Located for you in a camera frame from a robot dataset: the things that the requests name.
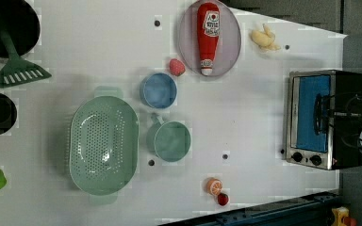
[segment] toaster oven knob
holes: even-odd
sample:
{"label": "toaster oven knob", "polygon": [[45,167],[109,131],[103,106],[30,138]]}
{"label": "toaster oven knob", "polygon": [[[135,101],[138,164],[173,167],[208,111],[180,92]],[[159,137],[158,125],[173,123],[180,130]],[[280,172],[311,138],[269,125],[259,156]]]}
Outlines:
{"label": "toaster oven knob", "polygon": [[319,157],[318,155],[314,155],[310,158],[310,161],[313,163],[314,166],[317,167],[321,164],[321,157]]}
{"label": "toaster oven knob", "polygon": [[292,158],[293,160],[295,160],[295,162],[301,162],[304,157],[302,156],[301,153],[294,153],[292,155]]}

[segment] red ball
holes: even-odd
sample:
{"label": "red ball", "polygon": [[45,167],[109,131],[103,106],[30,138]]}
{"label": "red ball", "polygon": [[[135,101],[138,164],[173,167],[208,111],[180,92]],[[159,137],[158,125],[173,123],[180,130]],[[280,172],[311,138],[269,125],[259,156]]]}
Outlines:
{"label": "red ball", "polygon": [[217,197],[217,202],[219,202],[219,205],[225,206],[228,204],[228,202],[230,201],[230,199],[228,198],[228,196],[224,193],[221,193],[218,197]]}

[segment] yellow toy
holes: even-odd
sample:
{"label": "yellow toy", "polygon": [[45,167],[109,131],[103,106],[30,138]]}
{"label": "yellow toy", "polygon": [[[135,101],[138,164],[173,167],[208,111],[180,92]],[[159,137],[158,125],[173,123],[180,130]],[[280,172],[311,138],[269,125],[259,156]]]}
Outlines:
{"label": "yellow toy", "polygon": [[254,30],[251,34],[252,41],[263,50],[279,50],[281,47],[274,43],[275,35],[270,28],[263,24],[264,32]]}

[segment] orange fruit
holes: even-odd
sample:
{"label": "orange fruit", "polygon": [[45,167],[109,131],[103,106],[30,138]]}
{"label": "orange fruit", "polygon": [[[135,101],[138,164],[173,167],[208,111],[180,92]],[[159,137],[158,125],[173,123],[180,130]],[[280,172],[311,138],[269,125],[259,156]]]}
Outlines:
{"label": "orange fruit", "polygon": [[216,178],[212,178],[207,182],[207,193],[218,196],[222,193],[222,182]]}

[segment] blue bowl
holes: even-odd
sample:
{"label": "blue bowl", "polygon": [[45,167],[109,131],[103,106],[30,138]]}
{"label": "blue bowl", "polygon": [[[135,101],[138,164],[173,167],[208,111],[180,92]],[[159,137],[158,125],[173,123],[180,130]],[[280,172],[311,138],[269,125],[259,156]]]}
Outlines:
{"label": "blue bowl", "polygon": [[140,99],[150,107],[167,108],[174,103],[176,96],[177,86],[165,73],[155,73],[140,84]]}

